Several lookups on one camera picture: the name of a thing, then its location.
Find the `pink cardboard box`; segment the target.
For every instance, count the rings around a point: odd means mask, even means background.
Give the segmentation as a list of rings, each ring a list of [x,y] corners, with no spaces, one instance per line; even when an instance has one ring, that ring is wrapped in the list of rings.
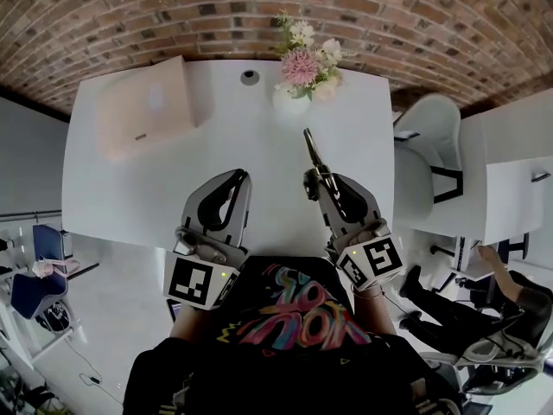
[[[169,138],[188,134],[213,113],[213,97],[194,84],[180,56],[117,77],[99,92],[99,151],[123,160]]]

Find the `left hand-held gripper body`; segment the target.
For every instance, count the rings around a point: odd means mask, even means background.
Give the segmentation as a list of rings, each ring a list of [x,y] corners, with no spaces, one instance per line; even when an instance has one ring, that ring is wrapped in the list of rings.
[[[217,309],[248,258],[243,247],[179,228],[174,249],[165,253],[163,295],[200,310]]]

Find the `white step stool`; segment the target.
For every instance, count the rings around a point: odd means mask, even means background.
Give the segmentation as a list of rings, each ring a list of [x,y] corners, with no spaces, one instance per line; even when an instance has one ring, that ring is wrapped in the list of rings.
[[[35,364],[79,331],[80,320],[66,300],[55,302],[37,318],[23,318],[11,305],[0,303],[0,348],[35,370]]]

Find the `white desk with drawers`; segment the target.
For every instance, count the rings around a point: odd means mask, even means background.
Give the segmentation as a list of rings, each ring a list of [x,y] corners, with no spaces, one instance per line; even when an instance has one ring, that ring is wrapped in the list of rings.
[[[245,86],[240,74],[260,80]],[[66,230],[99,239],[171,250],[188,196],[213,176],[244,169],[252,195],[244,246],[257,254],[321,256],[328,231],[318,205],[302,186],[311,160],[310,130],[322,160],[375,196],[391,220],[394,156],[391,91],[387,79],[346,70],[335,96],[315,100],[299,118],[272,105],[279,81],[275,61],[193,61],[187,71],[210,93],[213,113],[200,127],[123,160],[98,147],[99,92],[135,69],[80,83],[63,167],[62,222]]]

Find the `person's black printed t-shirt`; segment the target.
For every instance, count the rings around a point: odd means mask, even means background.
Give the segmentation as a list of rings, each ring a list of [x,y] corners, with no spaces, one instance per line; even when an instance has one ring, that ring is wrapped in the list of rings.
[[[398,335],[358,325],[336,268],[252,257],[199,345],[167,337],[130,370],[123,415],[462,415]]]

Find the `pink and white flower bouquet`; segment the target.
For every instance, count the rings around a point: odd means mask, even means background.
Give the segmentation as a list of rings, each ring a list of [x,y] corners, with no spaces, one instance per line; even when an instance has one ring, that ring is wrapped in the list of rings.
[[[282,41],[276,47],[281,61],[283,86],[292,99],[331,99],[342,77],[339,64],[349,55],[340,42],[330,38],[318,44],[315,28],[291,18],[286,11],[277,17]]]

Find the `blue padded chair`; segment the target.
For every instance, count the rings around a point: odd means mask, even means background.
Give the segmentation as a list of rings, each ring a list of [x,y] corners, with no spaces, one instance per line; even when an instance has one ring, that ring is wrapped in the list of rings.
[[[67,294],[67,272],[62,232],[47,225],[33,226],[35,262],[46,261],[54,270],[44,277],[36,273],[13,277],[10,304],[23,318],[32,320]]]

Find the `grey shell chair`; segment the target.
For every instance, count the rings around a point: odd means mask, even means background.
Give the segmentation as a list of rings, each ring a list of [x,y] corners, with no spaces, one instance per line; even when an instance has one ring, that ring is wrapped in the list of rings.
[[[414,225],[464,194],[461,113],[452,99],[423,96],[393,124],[394,220]]]

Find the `grey office chair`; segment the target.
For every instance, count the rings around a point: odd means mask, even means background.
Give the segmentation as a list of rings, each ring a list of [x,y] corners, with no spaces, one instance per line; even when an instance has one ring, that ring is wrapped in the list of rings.
[[[553,326],[543,332],[535,348],[501,330],[476,342],[461,356],[427,352],[422,357],[444,372],[461,393],[496,396],[538,376],[552,347]]]

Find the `person's left forearm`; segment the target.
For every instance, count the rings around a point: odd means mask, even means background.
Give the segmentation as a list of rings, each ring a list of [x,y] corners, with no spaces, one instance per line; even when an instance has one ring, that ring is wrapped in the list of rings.
[[[183,304],[176,315],[168,337],[199,345],[206,340],[212,329],[213,313]]]

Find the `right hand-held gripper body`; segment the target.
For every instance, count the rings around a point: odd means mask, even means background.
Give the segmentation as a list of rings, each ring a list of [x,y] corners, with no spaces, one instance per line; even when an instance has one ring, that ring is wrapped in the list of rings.
[[[327,252],[356,291],[391,281],[404,269],[385,219],[379,218],[358,233],[332,237]]]

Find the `person's right forearm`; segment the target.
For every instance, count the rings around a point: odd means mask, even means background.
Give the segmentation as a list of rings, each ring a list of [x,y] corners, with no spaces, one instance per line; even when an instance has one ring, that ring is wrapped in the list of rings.
[[[352,287],[352,292],[355,320],[360,327],[375,335],[397,335],[380,285],[364,290]]]

